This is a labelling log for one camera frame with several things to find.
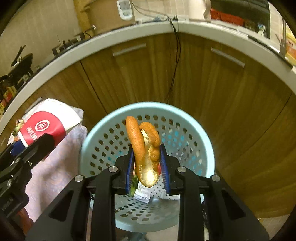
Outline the red and white paper cup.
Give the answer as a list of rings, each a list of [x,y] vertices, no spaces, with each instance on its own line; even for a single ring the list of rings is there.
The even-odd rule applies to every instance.
[[[84,111],[56,99],[48,98],[36,104],[24,116],[24,125],[18,132],[24,147],[47,133],[57,146],[63,138],[83,121]]]

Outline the green vegetable scraps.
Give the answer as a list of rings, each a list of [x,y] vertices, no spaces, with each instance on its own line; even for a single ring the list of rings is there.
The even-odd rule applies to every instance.
[[[129,195],[131,197],[134,196],[135,191],[138,189],[138,183],[139,183],[138,177],[137,177],[137,175],[134,175],[133,178],[132,178],[132,185],[131,185],[131,188],[130,188],[130,191],[129,191]]]

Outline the red plastic bag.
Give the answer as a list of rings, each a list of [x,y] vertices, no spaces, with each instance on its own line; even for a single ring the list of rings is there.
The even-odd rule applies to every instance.
[[[160,175],[161,174],[161,165],[160,165],[160,163],[158,164],[158,175]]]

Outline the fried dough bread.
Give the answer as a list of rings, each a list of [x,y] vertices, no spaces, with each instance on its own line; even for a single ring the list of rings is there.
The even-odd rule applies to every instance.
[[[161,140],[158,131],[149,122],[139,124],[133,116],[128,116],[125,121],[135,157],[135,173],[142,185],[151,188],[159,179]]]

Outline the chrome kitchen faucet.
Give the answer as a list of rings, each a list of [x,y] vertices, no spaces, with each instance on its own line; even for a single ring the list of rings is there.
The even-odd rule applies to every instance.
[[[285,59],[287,55],[287,22],[285,21],[284,17],[282,17],[282,37],[281,39],[278,35],[276,35],[276,37],[280,43],[279,54]]]

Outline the patterned orange tablecloth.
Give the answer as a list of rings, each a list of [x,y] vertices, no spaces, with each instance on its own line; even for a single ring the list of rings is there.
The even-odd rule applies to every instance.
[[[87,128],[82,125],[82,109],[48,98],[22,116],[22,120],[26,122],[40,111],[51,113],[61,121],[65,137],[32,169],[33,176],[26,186],[29,203],[25,209],[33,221],[78,174],[79,152],[87,135]]]

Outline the dark sauce bottles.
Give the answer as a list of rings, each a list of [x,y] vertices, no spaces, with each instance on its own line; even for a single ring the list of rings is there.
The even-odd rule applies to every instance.
[[[16,95],[16,88],[14,86],[1,87],[1,103],[0,103],[1,115],[4,114],[5,108],[8,106],[10,101],[15,97],[15,95]]]

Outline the light blue laundry basket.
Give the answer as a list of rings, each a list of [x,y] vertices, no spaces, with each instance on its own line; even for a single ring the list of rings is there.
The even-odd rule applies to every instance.
[[[132,116],[138,123],[150,123],[158,133],[159,142],[169,156],[203,177],[214,173],[215,158],[212,144],[202,126],[189,114],[160,102],[138,102],[119,108],[104,117],[87,135],[80,151],[80,174],[90,177],[113,166],[128,153],[130,137],[125,120]],[[152,144],[147,131],[142,131],[145,156],[140,167],[149,181],[137,189],[150,195],[148,203],[131,195],[115,196],[115,224],[130,232],[156,232],[178,224],[179,196],[169,196],[163,185],[160,164],[149,159]]]

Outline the black wok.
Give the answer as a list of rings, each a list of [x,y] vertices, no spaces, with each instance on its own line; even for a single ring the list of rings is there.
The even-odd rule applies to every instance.
[[[31,76],[33,71],[31,65],[33,62],[33,54],[27,54],[25,57],[22,57],[21,54],[26,45],[20,47],[15,59],[11,63],[11,71],[8,75],[1,76],[1,81],[12,80],[13,82],[19,81],[24,75]]]

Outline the black gas stove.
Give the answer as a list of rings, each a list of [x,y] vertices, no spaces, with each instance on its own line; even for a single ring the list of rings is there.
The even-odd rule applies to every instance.
[[[92,38],[93,36],[89,34],[89,31],[94,32],[95,31],[95,25],[91,26],[91,28],[89,28],[88,30],[79,33],[78,35],[75,35],[74,36],[74,39],[69,39],[67,41],[62,41],[62,43],[60,43],[58,46],[54,47],[52,49],[52,53],[53,53],[54,59],[57,58],[57,57],[59,57],[59,56],[61,56],[64,53],[66,53],[71,48],[76,47],[78,44],[83,43],[86,40]],[[16,82],[13,82],[12,80],[10,80],[10,81],[11,81],[11,83],[13,85],[17,85],[18,86],[19,85],[18,82],[20,80],[19,81],[16,81]]]

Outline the brown rice cooker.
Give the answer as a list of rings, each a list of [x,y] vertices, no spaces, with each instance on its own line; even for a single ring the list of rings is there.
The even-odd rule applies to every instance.
[[[95,25],[95,35],[132,26],[136,23],[133,7],[132,20],[124,21],[119,16],[116,2],[117,1],[90,1],[84,6],[82,12],[86,13],[90,25]]]

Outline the white power meter plug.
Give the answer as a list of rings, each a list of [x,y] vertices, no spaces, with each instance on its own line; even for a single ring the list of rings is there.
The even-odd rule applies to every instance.
[[[128,0],[119,0],[116,2],[119,16],[124,21],[131,21],[133,18],[132,6]]]

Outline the yellow detergent bottle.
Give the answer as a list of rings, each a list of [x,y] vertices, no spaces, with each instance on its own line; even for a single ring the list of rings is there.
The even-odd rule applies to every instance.
[[[286,51],[286,57],[290,63],[292,63],[292,65],[296,65],[296,39],[288,26],[286,33]]]

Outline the red container on sill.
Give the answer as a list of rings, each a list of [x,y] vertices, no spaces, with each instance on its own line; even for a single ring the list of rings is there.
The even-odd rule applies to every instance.
[[[245,20],[239,16],[226,14],[226,13],[217,11],[215,9],[211,9],[210,13],[211,13],[211,19],[214,19],[214,20],[220,20],[220,21],[231,23],[238,26],[243,26],[245,22]]]

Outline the white electric kettle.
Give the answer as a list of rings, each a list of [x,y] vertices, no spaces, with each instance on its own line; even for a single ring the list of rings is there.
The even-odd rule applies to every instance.
[[[211,21],[210,0],[188,0],[188,10],[190,21]]]

